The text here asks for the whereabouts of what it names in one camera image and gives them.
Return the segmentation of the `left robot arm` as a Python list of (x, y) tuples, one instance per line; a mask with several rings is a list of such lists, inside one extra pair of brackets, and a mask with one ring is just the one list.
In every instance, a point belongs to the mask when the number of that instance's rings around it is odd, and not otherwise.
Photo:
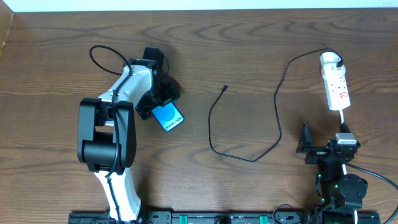
[(155, 117), (166, 132), (185, 118), (175, 105), (180, 93), (169, 73), (163, 71), (169, 61), (160, 49), (146, 47), (142, 58), (122, 60), (112, 87), (97, 98), (80, 102), (77, 157), (104, 188), (110, 205), (105, 220), (135, 223), (142, 203), (131, 174), (137, 149), (134, 115), (143, 120)]

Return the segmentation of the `blue screen Galaxy smartphone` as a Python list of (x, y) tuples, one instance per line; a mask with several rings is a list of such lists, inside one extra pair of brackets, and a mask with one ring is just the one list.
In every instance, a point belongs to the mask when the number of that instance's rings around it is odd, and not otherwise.
[(183, 115), (174, 103), (158, 106), (152, 110), (152, 114), (166, 132), (173, 130), (184, 122)]

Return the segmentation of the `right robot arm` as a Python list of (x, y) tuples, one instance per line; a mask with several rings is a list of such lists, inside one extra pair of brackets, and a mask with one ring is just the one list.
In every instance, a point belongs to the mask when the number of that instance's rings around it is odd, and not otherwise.
[(318, 166), (316, 191), (322, 204), (307, 209), (302, 223), (357, 223), (357, 210), (363, 206), (368, 182), (346, 172), (343, 166), (354, 159), (360, 143), (343, 123), (335, 138), (326, 146), (314, 146), (307, 123), (302, 125), (302, 137), (296, 152), (305, 154), (306, 164)]

